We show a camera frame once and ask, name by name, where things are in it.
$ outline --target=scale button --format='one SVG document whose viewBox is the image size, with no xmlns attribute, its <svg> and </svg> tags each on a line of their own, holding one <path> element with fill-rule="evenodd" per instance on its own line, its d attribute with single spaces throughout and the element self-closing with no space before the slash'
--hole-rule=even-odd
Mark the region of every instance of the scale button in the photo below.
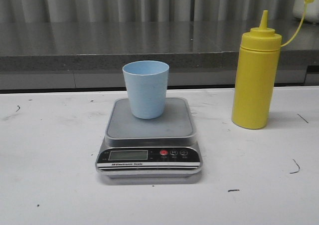
<svg viewBox="0 0 319 225">
<path fill-rule="evenodd" d="M 175 150 L 175 149 L 173 149 L 173 150 L 170 150 L 169 153 L 174 156 L 174 155 L 177 155 L 177 154 L 178 154 L 178 151 Z"/>
<path fill-rule="evenodd" d="M 161 155 L 167 155 L 167 154 L 168 154 L 168 151 L 165 150 L 165 149 L 162 149 L 162 150 L 159 152 L 159 154 L 161 154 Z"/>
<path fill-rule="evenodd" d="M 179 152 L 181 155 L 186 156 L 188 154 L 188 151 L 183 149 Z"/>
</svg>

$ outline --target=light blue plastic cup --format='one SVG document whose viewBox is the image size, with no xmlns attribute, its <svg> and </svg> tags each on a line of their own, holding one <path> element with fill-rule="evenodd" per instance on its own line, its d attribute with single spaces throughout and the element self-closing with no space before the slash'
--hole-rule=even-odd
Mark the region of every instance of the light blue plastic cup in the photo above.
<svg viewBox="0 0 319 225">
<path fill-rule="evenodd" d="M 141 119 L 159 117 L 165 108 L 169 65 L 153 60 L 129 63 L 123 67 L 131 112 Z"/>
</svg>

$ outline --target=red button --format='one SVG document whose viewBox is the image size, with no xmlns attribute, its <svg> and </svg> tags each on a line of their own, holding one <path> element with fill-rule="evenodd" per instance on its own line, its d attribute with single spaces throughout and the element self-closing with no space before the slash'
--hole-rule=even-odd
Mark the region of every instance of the red button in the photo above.
<svg viewBox="0 0 319 225">
<path fill-rule="evenodd" d="M 160 152 L 159 152 L 161 155 L 167 155 L 168 154 L 168 151 L 167 150 L 161 150 Z"/>
</svg>

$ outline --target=white tabletop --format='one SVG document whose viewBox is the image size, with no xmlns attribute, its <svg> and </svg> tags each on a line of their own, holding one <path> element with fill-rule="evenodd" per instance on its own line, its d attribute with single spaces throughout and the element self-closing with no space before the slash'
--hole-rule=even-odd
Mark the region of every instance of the white tabletop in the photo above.
<svg viewBox="0 0 319 225">
<path fill-rule="evenodd" d="M 0 95 L 0 224 L 319 224 L 319 87 L 275 88 L 261 130 L 231 122 L 233 93 L 167 92 L 188 100 L 203 156 L 199 182 L 169 185 L 99 179 L 126 92 Z"/>
</svg>

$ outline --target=digital kitchen scale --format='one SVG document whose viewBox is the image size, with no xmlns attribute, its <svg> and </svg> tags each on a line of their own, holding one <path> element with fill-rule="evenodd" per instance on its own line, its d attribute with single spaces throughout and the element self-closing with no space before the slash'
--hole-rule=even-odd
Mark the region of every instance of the digital kitchen scale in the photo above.
<svg viewBox="0 0 319 225">
<path fill-rule="evenodd" d="M 95 165 L 109 178 L 197 174 L 202 157 L 187 101 L 167 98 L 160 117 L 139 119 L 132 115 L 127 98 L 117 100 Z"/>
</svg>

